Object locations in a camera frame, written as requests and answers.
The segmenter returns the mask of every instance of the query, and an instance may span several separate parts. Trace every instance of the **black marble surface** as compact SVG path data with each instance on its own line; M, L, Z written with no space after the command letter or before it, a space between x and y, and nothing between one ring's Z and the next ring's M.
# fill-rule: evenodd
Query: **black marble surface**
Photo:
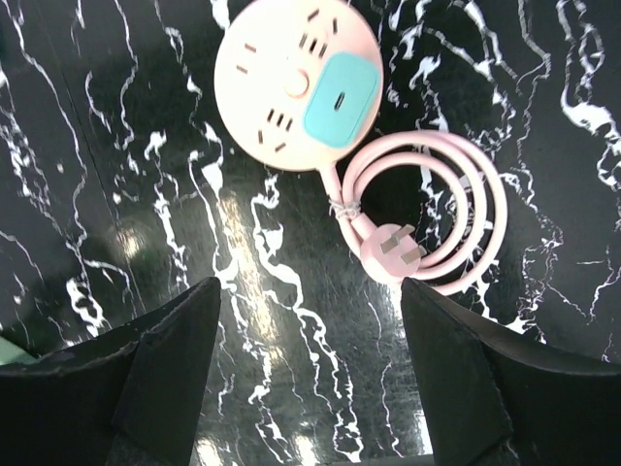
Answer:
M246 3L2 0L0 332L33 353L58 350L216 276L223 308L197 462L430 452L398 293L352 259L318 175L266 169L219 119L215 54ZM499 260L454 299L621 362L619 7L352 4L386 67L369 139L450 130L505 181ZM450 193L415 168L381 175L363 204L376 221L416 224L429 249L450 228Z

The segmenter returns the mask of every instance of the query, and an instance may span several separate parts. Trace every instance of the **power cord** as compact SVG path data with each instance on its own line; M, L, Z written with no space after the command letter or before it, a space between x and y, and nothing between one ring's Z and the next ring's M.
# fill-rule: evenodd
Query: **power cord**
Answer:
M472 187L474 219L468 227L468 198L457 175L441 160L411 151L388 152L406 146L424 146L442 153L464 173ZM361 211L360 199L365 188L379 173L400 165L418 165L439 175L455 196L456 214L453 229L446 241L426 254L410 236L411 225L388 223L377 227ZM487 197L482 172L494 202L494 229L487 248L474 267L454 282L434 286L443 294L464 291L476 282L494 261L507 231L507 196L494 164L475 144L467 139L440 131L406 131L383 136L362 148L351 160L339 179L336 163L319 169L330 198L331 212L339 222L343 237L351 251L360 258L365 271L379 283L396 284L411 277L429 281L458 269L478 247L487 218ZM461 248L453 255L467 235Z

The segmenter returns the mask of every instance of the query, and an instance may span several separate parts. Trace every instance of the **round button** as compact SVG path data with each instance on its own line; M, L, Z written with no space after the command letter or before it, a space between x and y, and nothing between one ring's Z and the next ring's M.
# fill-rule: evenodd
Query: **round button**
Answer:
M284 91L294 99L303 97L309 90L309 77L302 70L292 70L287 73L284 81Z

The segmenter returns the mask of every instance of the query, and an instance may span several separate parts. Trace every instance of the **pink cable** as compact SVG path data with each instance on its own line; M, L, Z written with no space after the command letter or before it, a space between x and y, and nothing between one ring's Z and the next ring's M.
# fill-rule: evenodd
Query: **pink cable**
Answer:
M446 258L455 250L466 233L468 222L466 191L455 173L445 163L431 155L417 152L385 155L404 146L424 146L442 153L459 167L472 187L473 226L462 247L448 259ZM451 233L437 250L422 258L419 269L411 276L421 281L443 277L459 268L472 256L483 236L487 217L487 197L479 170L488 182L494 201L494 229L487 249L475 266L460 279L435 286L435 290L444 295L466 290L480 279L492 264L507 231L507 196L494 164L479 147L460 136L424 130L391 134L368 144L349 163L343 184L339 180L336 165L320 169L321 179L333 204L350 209L352 206L357 207L351 216L337 216L343 237L357 256L360 256L362 242L377 229L367 215L359 211L362 193L379 173L399 165L419 165L428 168L446 181L455 196L456 216Z

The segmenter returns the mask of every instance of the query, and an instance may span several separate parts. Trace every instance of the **cord strain relief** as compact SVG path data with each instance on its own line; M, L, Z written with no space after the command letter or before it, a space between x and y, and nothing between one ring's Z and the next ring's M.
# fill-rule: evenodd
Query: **cord strain relief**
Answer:
M366 241L377 230L377 226L364 212L351 221L351 226L362 241Z

